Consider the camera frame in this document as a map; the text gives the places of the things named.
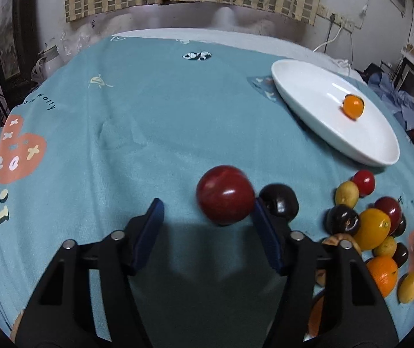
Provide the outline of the person's left hand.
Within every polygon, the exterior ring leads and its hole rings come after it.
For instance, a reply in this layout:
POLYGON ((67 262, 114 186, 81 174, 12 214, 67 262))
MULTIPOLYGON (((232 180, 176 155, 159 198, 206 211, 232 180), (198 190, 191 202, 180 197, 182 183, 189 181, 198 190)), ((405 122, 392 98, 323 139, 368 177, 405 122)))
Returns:
POLYGON ((17 332, 18 332, 18 329, 20 327, 20 322, 22 320, 23 314, 24 314, 24 310, 22 309, 21 312, 19 313, 19 315, 17 316, 17 318, 15 319, 14 324, 12 326, 12 330, 11 330, 10 335, 9 335, 9 338, 12 342, 16 341, 17 332))

